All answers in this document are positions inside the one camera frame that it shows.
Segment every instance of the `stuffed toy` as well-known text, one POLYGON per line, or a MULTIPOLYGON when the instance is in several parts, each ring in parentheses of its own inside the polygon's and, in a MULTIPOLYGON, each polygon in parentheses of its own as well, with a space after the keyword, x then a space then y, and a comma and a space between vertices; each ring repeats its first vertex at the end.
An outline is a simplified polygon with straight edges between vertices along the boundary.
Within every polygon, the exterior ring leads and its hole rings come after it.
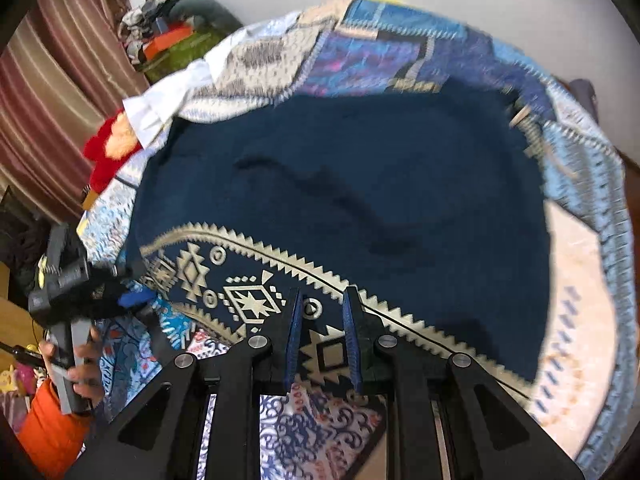
POLYGON ((102 193, 131 155, 141 149, 124 110, 104 121, 82 151, 85 158, 95 162, 89 177, 91 190, 96 194, 102 193))

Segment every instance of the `dark blue fabric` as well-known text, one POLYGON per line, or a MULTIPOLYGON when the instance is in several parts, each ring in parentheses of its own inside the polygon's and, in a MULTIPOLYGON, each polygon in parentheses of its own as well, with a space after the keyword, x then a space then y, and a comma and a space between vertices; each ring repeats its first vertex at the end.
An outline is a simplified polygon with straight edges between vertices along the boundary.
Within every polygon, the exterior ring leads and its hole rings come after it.
MULTIPOLYGON (((224 226, 304 256, 533 380, 549 238, 542 178, 508 127, 509 101, 450 80, 437 94, 294 96, 220 123, 175 119, 146 167, 127 255, 187 222, 224 226)), ((161 257, 180 254, 190 257, 186 241, 161 257)), ((238 276, 269 269, 232 264, 238 276)), ((209 267, 217 291, 221 267, 209 267)), ((173 286, 169 299, 184 301, 184 290, 173 286)), ((223 306, 208 312, 234 323, 223 306)), ((322 316, 322 328, 342 325, 337 303, 322 316)))

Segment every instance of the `folded garment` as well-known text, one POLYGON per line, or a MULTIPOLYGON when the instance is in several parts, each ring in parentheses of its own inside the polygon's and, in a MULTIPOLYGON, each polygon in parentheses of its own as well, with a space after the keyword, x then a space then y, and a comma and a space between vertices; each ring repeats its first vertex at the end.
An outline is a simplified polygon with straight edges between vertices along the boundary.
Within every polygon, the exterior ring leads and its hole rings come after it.
MULTIPOLYGON (((127 257, 142 254, 167 298, 205 308, 227 340, 302 286, 321 305, 303 337, 314 347, 342 331, 349 280, 401 333, 423 320, 530 381, 549 240, 511 101, 452 80, 434 94, 295 96, 211 125, 176 119, 138 189, 127 257)), ((340 364, 327 376, 344 393, 340 364)), ((303 378, 323 384, 316 368, 303 378)))

